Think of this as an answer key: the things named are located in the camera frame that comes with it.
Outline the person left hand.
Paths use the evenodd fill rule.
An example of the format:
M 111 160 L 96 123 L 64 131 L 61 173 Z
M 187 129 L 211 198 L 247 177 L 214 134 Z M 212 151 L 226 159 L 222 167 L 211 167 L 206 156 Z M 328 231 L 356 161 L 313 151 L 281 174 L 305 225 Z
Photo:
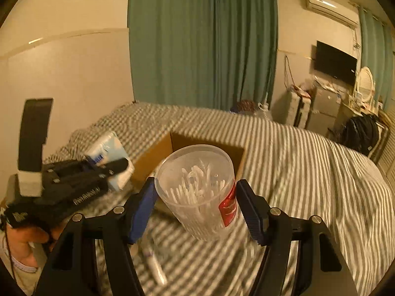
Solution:
M 39 227 L 12 228 L 8 224 L 5 232 L 7 233 L 11 255 L 23 265 L 38 268 L 38 262 L 34 257 L 30 243 L 46 244 L 50 241 L 49 250 L 52 252 L 65 226 L 66 222 L 61 222 L 58 226 L 52 228 L 50 234 L 48 234 Z

